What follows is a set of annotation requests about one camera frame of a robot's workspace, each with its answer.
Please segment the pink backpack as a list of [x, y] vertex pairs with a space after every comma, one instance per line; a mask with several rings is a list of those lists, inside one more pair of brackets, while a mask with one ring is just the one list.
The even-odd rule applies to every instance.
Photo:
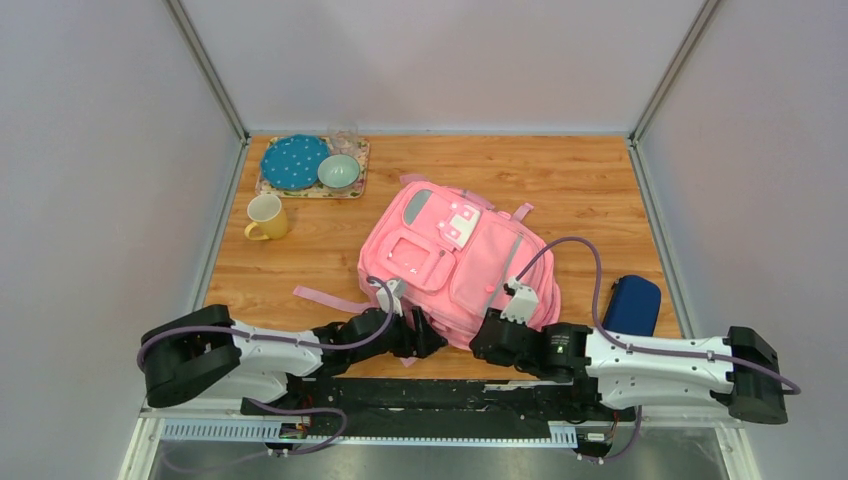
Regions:
[[360, 250], [359, 284], [369, 300], [353, 303], [298, 287], [295, 295], [331, 308], [360, 313], [377, 307], [377, 280], [406, 282], [403, 314], [420, 307], [448, 345], [469, 350], [489, 309], [502, 311], [510, 277], [533, 288], [539, 305], [527, 326], [558, 321], [561, 291], [554, 255], [524, 223], [532, 205], [498, 211], [458, 188], [410, 177]]

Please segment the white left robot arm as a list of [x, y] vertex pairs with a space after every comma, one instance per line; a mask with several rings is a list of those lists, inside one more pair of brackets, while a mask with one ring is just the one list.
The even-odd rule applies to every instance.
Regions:
[[297, 378], [334, 377], [383, 354], [423, 359], [447, 343], [418, 307], [393, 315], [370, 307], [346, 322], [283, 332], [237, 321], [216, 304], [145, 333], [137, 364], [154, 409], [222, 408], [247, 397], [291, 415], [306, 398]]

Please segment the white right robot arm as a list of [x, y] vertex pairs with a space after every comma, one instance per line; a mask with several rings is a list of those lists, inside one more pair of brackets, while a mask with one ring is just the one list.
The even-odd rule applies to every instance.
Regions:
[[640, 337], [570, 323], [534, 330], [492, 309], [470, 350], [490, 364], [572, 384], [570, 404], [585, 419], [607, 408], [722, 405], [749, 423], [788, 421], [777, 352], [748, 327], [700, 339]]

